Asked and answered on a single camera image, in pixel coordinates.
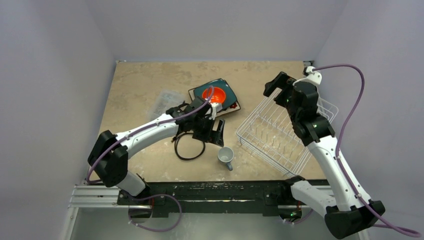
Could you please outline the grey mug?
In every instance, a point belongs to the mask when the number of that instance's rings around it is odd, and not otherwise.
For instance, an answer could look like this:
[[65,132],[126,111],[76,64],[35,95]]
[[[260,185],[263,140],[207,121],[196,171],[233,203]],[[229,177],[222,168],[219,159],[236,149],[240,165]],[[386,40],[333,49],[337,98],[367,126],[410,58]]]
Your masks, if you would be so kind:
[[224,164],[229,171],[233,170],[232,160],[234,159],[234,151],[230,147],[222,147],[217,153],[217,159]]

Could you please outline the floral square plate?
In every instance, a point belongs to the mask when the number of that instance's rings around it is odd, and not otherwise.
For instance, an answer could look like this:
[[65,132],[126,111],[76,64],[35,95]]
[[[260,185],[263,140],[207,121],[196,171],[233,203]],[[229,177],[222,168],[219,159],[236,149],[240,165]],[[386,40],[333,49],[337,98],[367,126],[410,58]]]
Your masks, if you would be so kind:
[[[188,90],[188,95],[189,95],[189,98],[190,98],[190,100],[191,101],[193,101],[194,100],[194,98],[195,98],[195,94],[194,94],[194,88],[192,88],[192,89],[189,89]],[[229,106],[228,108],[226,108],[226,109],[222,109],[220,112],[218,112],[217,114],[216,114],[216,117],[220,117],[220,116],[222,116],[222,115],[227,115],[227,114],[230,114],[230,113],[233,113],[233,112],[237,112],[237,111],[240,111],[242,108],[241,108],[241,106],[240,106],[240,103],[238,102],[238,101],[235,101],[231,106]]]

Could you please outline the orange bowl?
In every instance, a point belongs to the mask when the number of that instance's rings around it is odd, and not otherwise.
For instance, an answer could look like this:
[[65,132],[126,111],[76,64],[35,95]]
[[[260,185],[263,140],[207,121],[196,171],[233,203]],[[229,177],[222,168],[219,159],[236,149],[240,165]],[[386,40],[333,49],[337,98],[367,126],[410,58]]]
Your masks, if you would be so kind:
[[227,98],[226,92],[220,87],[214,87],[211,89],[208,87],[202,93],[202,98],[209,99],[211,103],[223,104]]

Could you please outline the teal square plate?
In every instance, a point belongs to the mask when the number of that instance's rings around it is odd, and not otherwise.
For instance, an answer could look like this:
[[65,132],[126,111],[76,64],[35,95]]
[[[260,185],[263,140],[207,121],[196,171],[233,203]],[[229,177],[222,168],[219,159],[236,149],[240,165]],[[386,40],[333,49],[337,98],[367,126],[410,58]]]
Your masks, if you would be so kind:
[[222,78],[218,78],[212,81],[209,81],[207,83],[204,83],[200,86],[197,86],[193,88],[193,94],[194,96],[201,97],[203,92],[209,88],[209,86],[214,87],[214,94],[216,95],[219,89],[223,90],[225,93],[225,100],[222,102],[223,109],[229,108],[231,105],[233,105],[237,101],[237,97],[234,93],[234,91],[231,89],[230,85],[227,83],[226,80]]

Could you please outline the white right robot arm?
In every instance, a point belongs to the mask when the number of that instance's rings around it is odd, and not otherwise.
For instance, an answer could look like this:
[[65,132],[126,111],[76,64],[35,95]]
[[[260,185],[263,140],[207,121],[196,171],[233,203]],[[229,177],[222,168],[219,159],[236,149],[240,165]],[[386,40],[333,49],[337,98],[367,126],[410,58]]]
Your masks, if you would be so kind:
[[287,110],[295,135],[317,160],[333,192],[328,195],[303,177],[295,176],[281,189],[282,200],[288,204],[298,200],[308,205],[324,218],[330,233],[339,240],[372,227],[386,208],[361,187],[337,149],[334,129],[318,113],[317,87],[280,72],[264,85],[263,95],[270,97],[276,89],[281,91],[273,100]]

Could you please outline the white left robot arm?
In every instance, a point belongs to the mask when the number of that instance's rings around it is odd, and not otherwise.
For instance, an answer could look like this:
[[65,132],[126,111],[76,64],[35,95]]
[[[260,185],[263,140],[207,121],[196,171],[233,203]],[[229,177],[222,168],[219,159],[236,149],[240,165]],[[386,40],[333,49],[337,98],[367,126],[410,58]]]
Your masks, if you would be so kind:
[[128,169],[129,160],[138,152],[167,138],[175,140],[183,133],[203,143],[224,146],[225,120],[215,122],[216,104],[183,103],[168,109],[158,118],[134,129],[113,134],[102,132],[88,156],[90,166],[86,181],[95,173],[106,187],[118,187],[127,192],[138,205],[149,199],[149,187],[145,180]]

